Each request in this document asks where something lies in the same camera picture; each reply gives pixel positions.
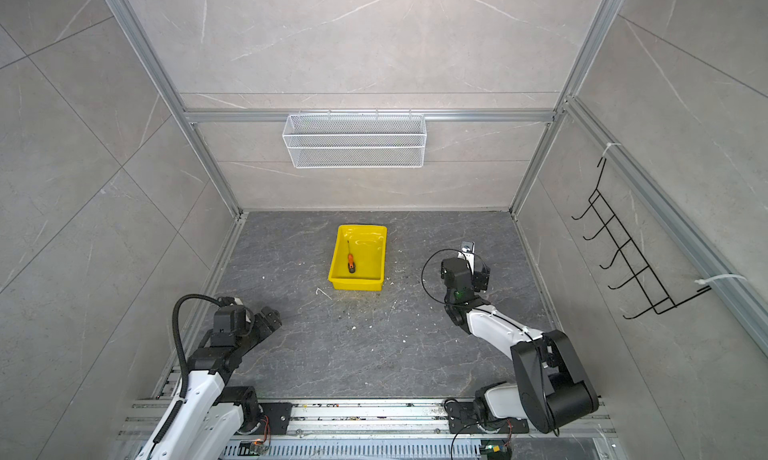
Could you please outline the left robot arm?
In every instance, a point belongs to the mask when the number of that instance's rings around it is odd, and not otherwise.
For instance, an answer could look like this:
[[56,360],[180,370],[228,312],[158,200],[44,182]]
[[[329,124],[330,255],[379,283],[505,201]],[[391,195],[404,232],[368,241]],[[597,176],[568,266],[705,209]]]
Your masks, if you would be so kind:
[[278,311],[258,312],[227,298],[212,327],[180,366],[172,402],[138,459],[217,459],[237,434],[269,434],[253,387],[230,386],[243,357],[282,326]]

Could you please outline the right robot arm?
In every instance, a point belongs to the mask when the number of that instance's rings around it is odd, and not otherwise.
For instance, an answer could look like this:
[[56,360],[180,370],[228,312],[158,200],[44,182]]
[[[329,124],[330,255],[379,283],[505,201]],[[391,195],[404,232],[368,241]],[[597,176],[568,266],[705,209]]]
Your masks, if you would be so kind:
[[514,418],[550,433],[596,412],[599,395],[569,337],[560,330],[529,328],[502,314],[480,296],[488,276],[487,268],[477,272],[474,261],[462,253],[441,261],[443,306],[451,321],[513,363],[512,383],[476,392],[473,409],[478,425],[488,428]]

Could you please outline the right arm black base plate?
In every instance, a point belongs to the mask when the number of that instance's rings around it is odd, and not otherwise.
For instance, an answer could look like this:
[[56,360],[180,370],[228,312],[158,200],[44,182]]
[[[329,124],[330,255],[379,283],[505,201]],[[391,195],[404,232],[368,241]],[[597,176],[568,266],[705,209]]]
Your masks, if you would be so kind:
[[448,398],[442,407],[449,422],[452,434],[527,434],[530,432],[528,421],[524,418],[508,417],[498,419],[485,411],[480,412],[475,402],[463,402]]

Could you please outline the orange handled screwdriver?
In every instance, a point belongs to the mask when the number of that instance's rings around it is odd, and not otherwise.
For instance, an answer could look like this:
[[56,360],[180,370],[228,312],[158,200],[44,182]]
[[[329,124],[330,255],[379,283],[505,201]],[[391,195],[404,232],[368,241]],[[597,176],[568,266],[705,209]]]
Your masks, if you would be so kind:
[[350,274],[354,274],[356,272],[356,263],[354,255],[351,251],[351,242],[347,241],[347,269]]

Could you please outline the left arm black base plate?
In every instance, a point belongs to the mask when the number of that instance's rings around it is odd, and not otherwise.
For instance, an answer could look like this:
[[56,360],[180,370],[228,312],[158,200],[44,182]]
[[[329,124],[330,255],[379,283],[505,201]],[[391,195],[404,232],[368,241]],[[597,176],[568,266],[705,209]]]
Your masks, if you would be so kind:
[[290,402],[260,403],[248,411],[240,433],[243,435],[285,435],[291,418],[293,404]]

